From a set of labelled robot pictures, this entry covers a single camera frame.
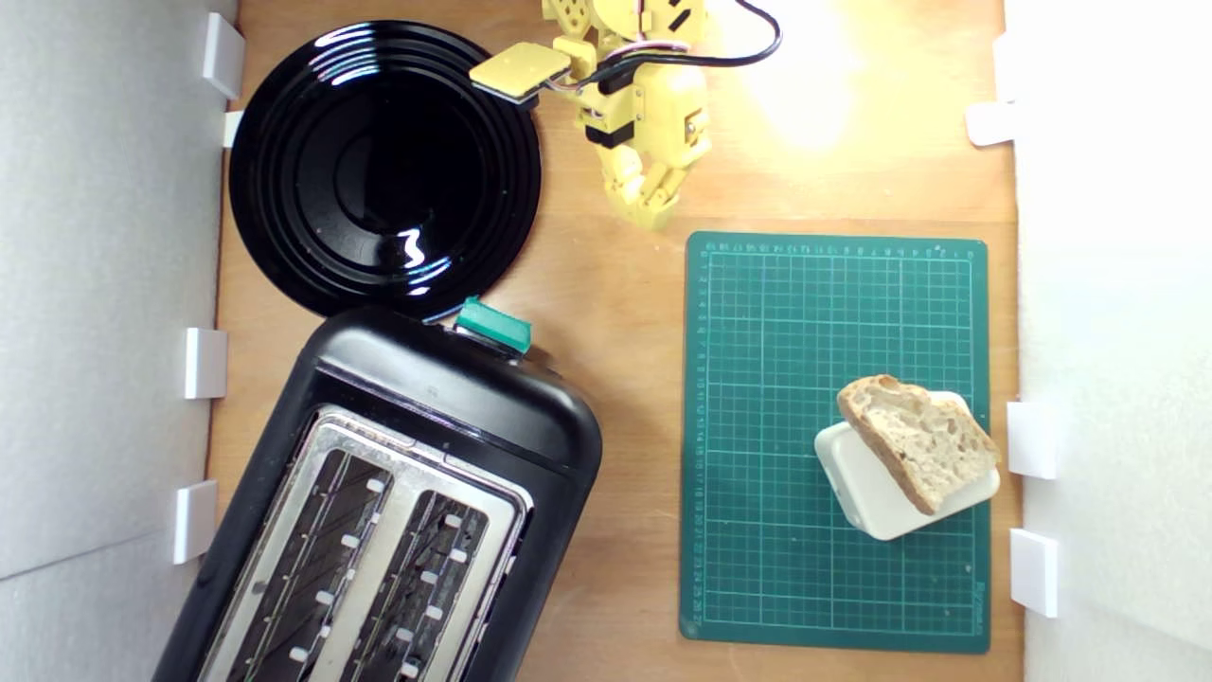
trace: black cable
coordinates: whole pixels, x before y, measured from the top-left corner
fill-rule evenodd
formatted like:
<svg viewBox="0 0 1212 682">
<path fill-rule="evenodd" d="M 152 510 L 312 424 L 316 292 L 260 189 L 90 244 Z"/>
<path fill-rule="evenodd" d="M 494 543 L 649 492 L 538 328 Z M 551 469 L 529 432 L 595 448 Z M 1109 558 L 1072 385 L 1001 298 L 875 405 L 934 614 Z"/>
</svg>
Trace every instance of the black cable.
<svg viewBox="0 0 1212 682">
<path fill-rule="evenodd" d="M 698 55 L 678 55 L 678 53 L 663 53 L 663 52 L 636 52 L 630 55 L 622 55 L 614 59 L 602 62 L 602 65 L 594 71 L 589 78 L 576 84 L 577 87 L 588 85 L 590 82 L 598 82 L 607 78 L 616 76 L 621 73 L 639 68 L 640 64 L 678 64 L 687 67 L 719 67 L 719 68 L 733 68 L 733 67 L 748 67 L 749 64 L 756 64 L 762 59 L 770 57 L 778 50 L 779 45 L 783 44 L 783 28 L 778 25 L 778 21 L 770 15 L 766 10 L 756 7 L 748 2 L 748 0 L 736 0 L 737 5 L 741 5 L 745 10 L 749 10 L 758 17 L 762 18 L 770 27 L 774 30 L 774 38 L 771 40 L 770 45 L 762 48 L 760 52 L 754 52 L 753 55 L 745 55 L 743 57 L 703 57 Z"/>
</svg>

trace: white wall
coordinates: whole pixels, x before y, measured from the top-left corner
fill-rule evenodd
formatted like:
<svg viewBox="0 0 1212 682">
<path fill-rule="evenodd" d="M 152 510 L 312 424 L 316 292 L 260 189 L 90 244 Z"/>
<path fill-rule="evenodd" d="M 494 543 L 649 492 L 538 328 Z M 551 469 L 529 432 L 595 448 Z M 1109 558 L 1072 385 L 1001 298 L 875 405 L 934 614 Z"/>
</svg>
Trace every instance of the white wall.
<svg viewBox="0 0 1212 682">
<path fill-rule="evenodd" d="M 215 317 L 235 0 L 0 2 L 0 680 L 147 678 L 195 566 L 184 329 Z"/>
<path fill-rule="evenodd" d="M 1197 2 L 1007 0 L 1022 400 L 1059 477 L 1024 527 L 1059 541 L 1029 681 L 1212 680 L 1212 65 Z"/>
</svg>

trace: black plate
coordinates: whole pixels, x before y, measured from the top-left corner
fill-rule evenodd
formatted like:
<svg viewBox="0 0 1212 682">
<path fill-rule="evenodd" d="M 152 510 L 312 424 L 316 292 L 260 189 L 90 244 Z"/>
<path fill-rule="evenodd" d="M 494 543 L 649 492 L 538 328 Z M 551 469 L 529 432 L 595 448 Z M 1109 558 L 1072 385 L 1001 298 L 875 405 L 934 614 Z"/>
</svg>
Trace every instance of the black plate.
<svg viewBox="0 0 1212 682">
<path fill-rule="evenodd" d="M 538 207 L 530 114 L 473 87 L 488 53 L 377 21 L 299 47 L 261 84 L 231 149 L 236 227 L 299 304 L 430 320 L 487 290 Z"/>
</svg>

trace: white bracket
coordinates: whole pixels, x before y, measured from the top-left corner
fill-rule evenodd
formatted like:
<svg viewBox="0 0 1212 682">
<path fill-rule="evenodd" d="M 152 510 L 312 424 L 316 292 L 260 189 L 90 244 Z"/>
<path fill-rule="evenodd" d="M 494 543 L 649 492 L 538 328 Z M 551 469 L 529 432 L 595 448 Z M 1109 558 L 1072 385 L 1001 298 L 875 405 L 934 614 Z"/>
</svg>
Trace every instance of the white bracket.
<svg viewBox="0 0 1212 682">
<path fill-rule="evenodd" d="M 1010 31 L 993 41 L 993 73 L 997 101 L 970 104 L 964 113 L 968 139 L 977 147 L 1010 142 L 1018 134 L 1014 101 L 1022 86 L 1022 59 Z"/>
<path fill-rule="evenodd" d="M 185 329 L 185 400 L 227 396 L 227 332 Z"/>
<path fill-rule="evenodd" d="M 1006 403 L 1006 463 L 1012 474 L 1053 481 L 1057 477 L 1054 418 L 1044 406 Z"/>
<path fill-rule="evenodd" d="M 217 514 L 218 485 L 215 481 L 202 481 L 177 491 L 172 563 L 183 564 L 210 549 Z"/>
<path fill-rule="evenodd" d="M 1022 528 L 1010 531 L 1010 598 L 1045 618 L 1057 617 L 1058 545 Z"/>
<path fill-rule="evenodd" d="M 240 97 L 244 80 L 244 36 L 218 12 L 206 17 L 206 51 L 202 78 L 228 99 Z"/>
<path fill-rule="evenodd" d="M 244 109 L 239 111 L 228 111 L 223 119 L 223 148 L 230 149 L 235 144 L 235 131 L 240 127 L 240 120 L 244 118 Z"/>
</svg>

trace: bread crust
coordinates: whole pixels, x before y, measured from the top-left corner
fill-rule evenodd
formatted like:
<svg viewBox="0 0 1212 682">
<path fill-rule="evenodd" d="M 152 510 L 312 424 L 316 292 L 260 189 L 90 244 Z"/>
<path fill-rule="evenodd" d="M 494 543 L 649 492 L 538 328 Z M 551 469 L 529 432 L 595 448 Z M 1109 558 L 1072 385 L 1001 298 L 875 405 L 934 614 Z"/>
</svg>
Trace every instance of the bread crust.
<svg viewBox="0 0 1212 682">
<path fill-rule="evenodd" d="M 938 509 L 931 505 L 930 500 L 927 500 L 922 492 L 917 488 L 916 482 L 902 460 L 902 453 L 897 452 L 887 442 L 887 440 L 880 435 L 879 430 L 871 425 L 857 405 L 857 395 L 862 394 L 867 388 L 876 384 L 884 390 L 913 394 L 927 402 L 933 402 L 933 400 L 931 399 L 930 392 L 925 389 L 911 384 L 902 384 L 894 377 L 887 374 L 864 377 L 854 380 L 837 394 L 837 407 L 841 409 L 842 417 L 846 418 L 846 422 L 854 429 L 863 443 L 865 443 L 867 447 L 875 453 L 875 457 L 884 464 L 884 468 L 892 475 L 892 480 L 896 481 L 901 491 L 904 492 L 905 498 L 908 498 L 909 502 L 913 503 L 913 506 L 921 514 L 934 516 L 938 514 Z M 948 413 L 951 413 L 954 419 L 970 423 L 973 428 L 972 431 L 979 435 L 983 445 L 994 452 L 995 460 L 1000 462 L 997 447 L 994 445 L 989 435 L 976 424 L 972 415 L 960 409 L 959 406 L 948 407 L 955 408 L 954 411 L 948 411 Z"/>
</svg>

